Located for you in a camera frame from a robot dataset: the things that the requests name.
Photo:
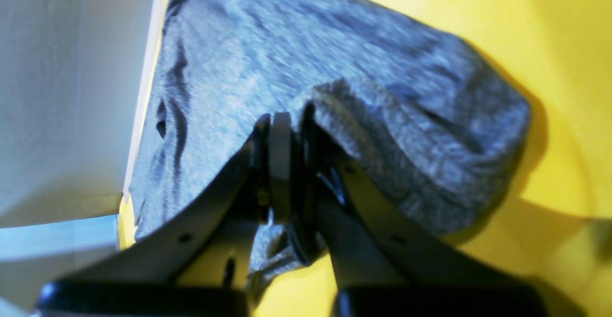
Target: gray fabric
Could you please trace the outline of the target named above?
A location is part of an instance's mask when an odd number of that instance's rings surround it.
[[[505,191],[530,115],[465,41],[371,1],[171,0],[130,187],[137,240],[207,186],[261,114],[298,122],[308,101],[377,187],[438,235]],[[258,231],[252,291],[299,267],[283,233]]]

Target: gray cloth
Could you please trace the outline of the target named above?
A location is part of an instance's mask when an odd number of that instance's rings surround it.
[[[376,186],[433,234],[506,189],[529,104],[462,39],[368,0],[170,0],[130,186],[140,240],[180,212],[264,113],[306,102]],[[299,267],[262,226],[251,290]]]

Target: black mount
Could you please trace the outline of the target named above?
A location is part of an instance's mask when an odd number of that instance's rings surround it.
[[[458,252],[405,217],[314,122],[262,116],[243,147],[179,215],[128,250],[45,285],[44,317],[243,317],[257,227],[288,226],[297,258],[328,245],[332,315],[546,316],[522,281]]]

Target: yellow bin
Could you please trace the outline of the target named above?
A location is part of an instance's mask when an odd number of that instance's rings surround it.
[[[531,278],[554,316],[612,316],[612,0],[372,1],[462,36],[533,108],[507,198],[446,241]],[[120,220],[127,247],[129,199]],[[277,278],[256,315],[327,316],[335,293],[327,256]]]

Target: clothing item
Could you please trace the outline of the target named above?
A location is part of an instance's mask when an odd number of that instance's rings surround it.
[[[131,181],[140,240],[215,177],[264,113],[307,102],[376,186],[433,234],[501,197],[526,100],[462,39],[368,0],[170,0]],[[299,267],[258,230],[249,291]]]

